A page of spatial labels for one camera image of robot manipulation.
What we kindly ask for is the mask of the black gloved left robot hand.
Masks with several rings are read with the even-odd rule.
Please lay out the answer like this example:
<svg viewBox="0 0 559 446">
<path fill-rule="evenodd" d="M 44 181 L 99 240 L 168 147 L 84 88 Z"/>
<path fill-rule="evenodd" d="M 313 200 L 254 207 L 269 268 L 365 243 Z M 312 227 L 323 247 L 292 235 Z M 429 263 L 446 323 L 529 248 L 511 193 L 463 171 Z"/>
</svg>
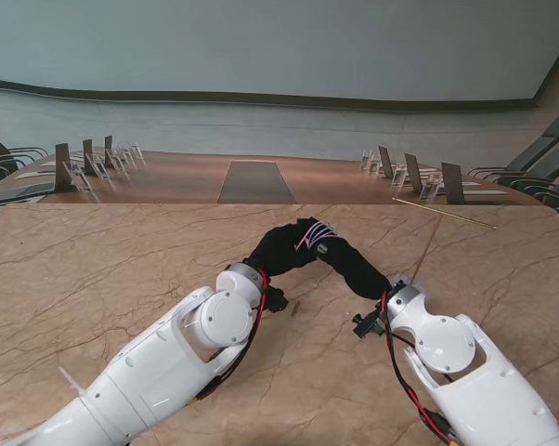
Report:
<svg viewBox="0 0 559 446">
<path fill-rule="evenodd" d="M 303 241 L 308 231 L 319 221 L 313 217 L 298 218 L 295 223 L 269 230 L 242 262 L 261 269 L 267 277 L 279 276 L 317 260 Z"/>
</svg>

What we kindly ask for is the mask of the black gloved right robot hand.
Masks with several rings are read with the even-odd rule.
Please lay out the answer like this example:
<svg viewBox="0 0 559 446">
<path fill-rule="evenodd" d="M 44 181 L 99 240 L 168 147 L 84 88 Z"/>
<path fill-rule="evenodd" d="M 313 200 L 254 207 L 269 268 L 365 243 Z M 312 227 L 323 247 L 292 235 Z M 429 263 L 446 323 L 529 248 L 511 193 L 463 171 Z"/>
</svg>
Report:
<svg viewBox="0 0 559 446">
<path fill-rule="evenodd" d="M 316 258 L 340 274 L 358 296 L 379 300 L 392 290 L 390 281 L 359 250 L 323 222 L 318 222 L 303 241 Z"/>
</svg>

